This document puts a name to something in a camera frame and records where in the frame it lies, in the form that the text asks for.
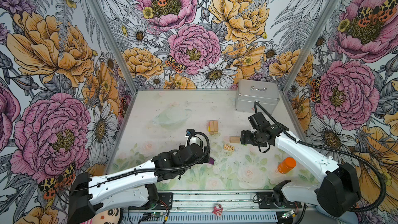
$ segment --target case handle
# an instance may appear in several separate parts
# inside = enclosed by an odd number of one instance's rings
[[[251,86],[250,88],[251,88],[251,90],[257,90],[257,91],[265,91],[267,89],[266,87],[264,87],[263,89],[254,88],[254,86]]]

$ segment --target pink peony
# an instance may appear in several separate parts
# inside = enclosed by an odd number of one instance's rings
[[[151,0],[136,0],[136,1],[138,2],[138,4],[136,4],[136,7],[140,11],[144,10],[146,7],[152,8]],[[156,31],[164,32],[169,29],[177,29],[183,26],[184,24],[190,23],[194,20],[196,15],[197,0],[177,0],[177,2],[174,3],[176,5],[181,3],[181,9],[179,11],[176,11],[174,9],[173,13],[169,13],[166,15],[160,14],[160,16],[157,16],[156,12],[154,11],[154,16],[148,19],[149,23],[153,26],[153,28]]]
[[[326,115],[340,122],[344,130],[361,127],[379,103],[375,76],[360,61],[335,61],[322,75],[319,86],[321,102],[315,103],[319,117]]]
[[[398,14],[386,22],[376,21],[366,27],[358,25],[358,9],[375,8],[386,0],[352,0],[346,12],[340,14],[336,39],[332,45],[337,52],[351,59],[370,63],[379,60],[398,45]]]
[[[0,85],[0,152],[8,144],[12,123],[18,117],[21,107],[17,98],[6,87]]]
[[[198,69],[220,59],[220,43],[217,35],[200,25],[185,25],[168,39],[170,55],[184,64],[188,74],[197,74]]]
[[[25,109],[15,125],[15,144],[11,171],[33,176],[37,182],[58,177],[75,162],[83,166],[90,113],[70,94],[57,93]]]

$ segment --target table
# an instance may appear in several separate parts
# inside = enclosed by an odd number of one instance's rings
[[[318,183],[299,164],[285,175],[277,172],[278,164],[289,155],[276,147],[260,153],[256,146],[229,143],[230,136],[240,136],[242,130],[251,129],[251,113],[235,111],[235,95],[234,90],[139,91],[107,172],[128,169],[160,152],[178,149],[186,143],[186,129],[192,128],[208,135],[214,165],[195,165],[181,180],[157,183],[158,191],[272,189],[283,180]],[[167,113],[179,122],[154,124],[154,119],[165,122]],[[283,101],[279,101],[273,116],[295,132]],[[209,120],[218,120],[218,134],[209,134]],[[224,150],[224,144],[234,146],[235,151]]]

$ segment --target orange bottle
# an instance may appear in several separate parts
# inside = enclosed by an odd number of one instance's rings
[[[293,169],[294,167],[296,167],[296,160],[294,160],[294,158],[292,157],[288,157],[285,160],[283,160],[279,165],[278,165],[278,171],[282,174],[286,174],[289,171],[291,171],[291,169]]]

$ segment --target wooden block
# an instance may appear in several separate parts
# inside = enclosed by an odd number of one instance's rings
[[[235,147],[230,146],[229,144],[224,144],[224,149],[231,152],[235,151]]]
[[[214,133],[218,132],[218,121],[213,121],[214,122]]]
[[[231,136],[229,137],[229,142],[234,144],[240,144],[240,137]]]
[[[210,134],[214,134],[214,121],[209,122],[209,127],[210,127]]]

